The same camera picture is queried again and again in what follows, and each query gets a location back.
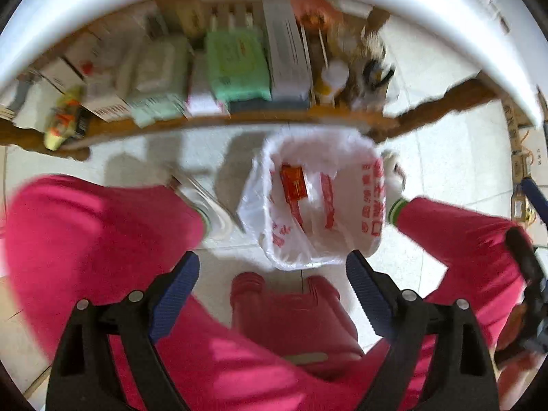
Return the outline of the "red cigarette box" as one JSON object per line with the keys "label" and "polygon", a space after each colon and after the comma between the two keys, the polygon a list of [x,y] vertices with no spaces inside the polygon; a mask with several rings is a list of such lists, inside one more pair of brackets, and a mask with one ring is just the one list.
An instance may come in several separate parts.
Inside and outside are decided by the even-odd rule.
{"label": "red cigarette box", "polygon": [[299,202],[308,196],[305,175],[301,166],[283,164],[279,171],[285,199],[288,203]]}

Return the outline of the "white plastic trash bag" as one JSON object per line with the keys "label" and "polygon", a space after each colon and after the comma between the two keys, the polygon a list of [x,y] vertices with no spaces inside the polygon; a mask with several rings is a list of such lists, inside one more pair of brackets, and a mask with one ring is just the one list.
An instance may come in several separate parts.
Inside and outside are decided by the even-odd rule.
{"label": "white plastic trash bag", "polygon": [[[308,196],[285,199],[279,171],[301,166]],[[272,265],[283,271],[370,256],[385,224],[385,177],[376,144],[343,127],[284,127],[252,159],[237,215]]]}

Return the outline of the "person's red trousers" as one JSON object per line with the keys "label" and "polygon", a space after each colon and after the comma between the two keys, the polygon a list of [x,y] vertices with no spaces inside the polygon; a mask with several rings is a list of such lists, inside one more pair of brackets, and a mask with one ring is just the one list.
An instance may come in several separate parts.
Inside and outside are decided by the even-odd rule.
{"label": "person's red trousers", "polygon": [[[525,285],[505,247],[510,222],[421,197],[396,200],[390,219],[446,267],[430,301],[466,299],[488,345],[507,337]],[[5,257],[26,321],[53,359],[77,301],[121,301],[204,235],[203,218],[168,187],[102,187],[49,175],[9,203]],[[194,410],[352,410],[389,349],[380,341],[340,377],[321,381],[219,322],[224,300],[225,292],[212,302],[189,298],[157,347]]]}

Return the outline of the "red plastic stool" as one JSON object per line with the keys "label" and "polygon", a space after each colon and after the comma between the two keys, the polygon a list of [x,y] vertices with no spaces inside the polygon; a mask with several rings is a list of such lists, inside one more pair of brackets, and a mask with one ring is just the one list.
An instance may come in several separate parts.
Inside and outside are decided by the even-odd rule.
{"label": "red plastic stool", "polygon": [[253,272],[231,286],[231,327],[309,374],[331,379],[363,358],[359,335],[336,288],[323,276],[305,293],[279,293]]}

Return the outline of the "wooden lower shelf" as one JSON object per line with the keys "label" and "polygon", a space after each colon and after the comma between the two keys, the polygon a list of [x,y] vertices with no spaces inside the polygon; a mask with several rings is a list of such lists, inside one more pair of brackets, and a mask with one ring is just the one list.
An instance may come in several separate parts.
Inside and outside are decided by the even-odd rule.
{"label": "wooden lower shelf", "polygon": [[385,117],[381,109],[351,111],[343,103],[333,108],[314,106],[307,110],[261,108],[243,110],[239,113],[208,114],[197,118],[180,117],[159,121],[144,128],[129,119],[104,122],[98,117],[90,120],[86,136],[60,146],[57,151],[46,149],[43,134],[34,129],[23,129],[8,120],[1,120],[1,144],[60,158],[85,161],[90,156],[90,147],[131,136],[171,132],[185,128],[199,128],[237,124],[263,123],[310,123],[356,126],[380,143],[388,138],[402,136],[423,126],[435,123],[445,115],[475,109],[499,96],[488,86],[488,78],[479,73],[448,88],[438,98],[427,98],[394,118]]}

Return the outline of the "green wet wipes pack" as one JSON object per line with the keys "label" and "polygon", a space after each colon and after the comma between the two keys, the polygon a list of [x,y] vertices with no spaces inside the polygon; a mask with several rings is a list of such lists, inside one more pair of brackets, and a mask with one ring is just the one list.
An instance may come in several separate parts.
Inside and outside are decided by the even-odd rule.
{"label": "green wet wipes pack", "polygon": [[269,66],[257,32],[244,28],[208,32],[205,52],[208,81],[217,100],[271,99]]}

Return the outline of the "long white box on shelf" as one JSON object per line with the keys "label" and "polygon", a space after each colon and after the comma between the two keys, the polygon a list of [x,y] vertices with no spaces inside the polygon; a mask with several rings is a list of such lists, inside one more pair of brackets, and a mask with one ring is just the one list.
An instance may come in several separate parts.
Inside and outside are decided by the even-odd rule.
{"label": "long white box on shelf", "polygon": [[289,0],[264,0],[273,100],[308,100],[311,78],[305,48]]}

